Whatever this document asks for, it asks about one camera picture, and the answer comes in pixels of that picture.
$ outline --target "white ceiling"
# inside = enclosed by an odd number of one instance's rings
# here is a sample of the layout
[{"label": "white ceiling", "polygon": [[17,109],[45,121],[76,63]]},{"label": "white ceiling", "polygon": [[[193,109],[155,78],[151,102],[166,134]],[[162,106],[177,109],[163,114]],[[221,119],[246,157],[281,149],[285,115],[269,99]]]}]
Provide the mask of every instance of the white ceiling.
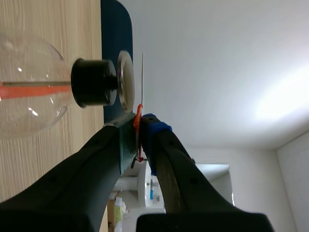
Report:
[{"label": "white ceiling", "polygon": [[215,180],[229,172],[228,164],[202,164],[197,163],[197,168],[203,173],[208,181]]},{"label": "white ceiling", "polygon": [[186,146],[278,148],[309,129],[309,0],[122,0],[136,103]]}]

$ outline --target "black rubber stopper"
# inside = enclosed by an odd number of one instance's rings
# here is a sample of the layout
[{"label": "black rubber stopper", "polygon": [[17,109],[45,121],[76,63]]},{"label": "black rubber stopper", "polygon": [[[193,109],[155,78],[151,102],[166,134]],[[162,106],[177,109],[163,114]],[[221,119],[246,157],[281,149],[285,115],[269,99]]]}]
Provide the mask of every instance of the black rubber stopper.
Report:
[{"label": "black rubber stopper", "polygon": [[71,87],[76,103],[113,105],[117,95],[117,77],[110,60],[78,59],[71,72]]}]

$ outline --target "dark blue panel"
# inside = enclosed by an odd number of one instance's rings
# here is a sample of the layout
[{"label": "dark blue panel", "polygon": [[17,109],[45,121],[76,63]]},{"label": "dark blue panel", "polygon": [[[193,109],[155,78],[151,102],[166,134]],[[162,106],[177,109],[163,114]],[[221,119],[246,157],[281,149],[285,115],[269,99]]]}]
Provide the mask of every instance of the dark blue panel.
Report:
[{"label": "dark blue panel", "polygon": [[[115,0],[101,0],[102,59],[110,59],[117,68],[121,50],[133,58],[133,36],[131,18],[124,6]],[[104,107],[104,123],[122,116],[119,96],[115,104]]]}]

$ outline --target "orange tube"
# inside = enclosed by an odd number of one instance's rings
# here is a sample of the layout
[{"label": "orange tube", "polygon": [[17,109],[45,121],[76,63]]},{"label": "orange tube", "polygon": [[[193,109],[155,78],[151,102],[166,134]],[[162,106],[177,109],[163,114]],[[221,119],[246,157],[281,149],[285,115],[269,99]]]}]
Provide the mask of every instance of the orange tube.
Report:
[{"label": "orange tube", "polygon": [[71,86],[33,86],[16,87],[3,86],[0,84],[0,99],[13,99],[25,97],[39,97],[60,92],[70,91]]}]

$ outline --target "wood grain surface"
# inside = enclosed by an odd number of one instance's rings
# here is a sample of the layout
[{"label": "wood grain surface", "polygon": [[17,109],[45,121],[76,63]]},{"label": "wood grain surface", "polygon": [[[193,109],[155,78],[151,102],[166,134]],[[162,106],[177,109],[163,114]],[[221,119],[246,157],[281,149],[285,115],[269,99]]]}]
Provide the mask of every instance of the wood grain surface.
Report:
[{"label": "wood grain surface", "polygon": [[[30,32],[51,43],[71,67],[101,59],[100,0],[0,0],[0,29]],[[103,125],[103,107],[73,103],[50,129],[0,141],[0,202],[16,195],[78,151]],[[105,214],[101,231],[107,231]]]}]

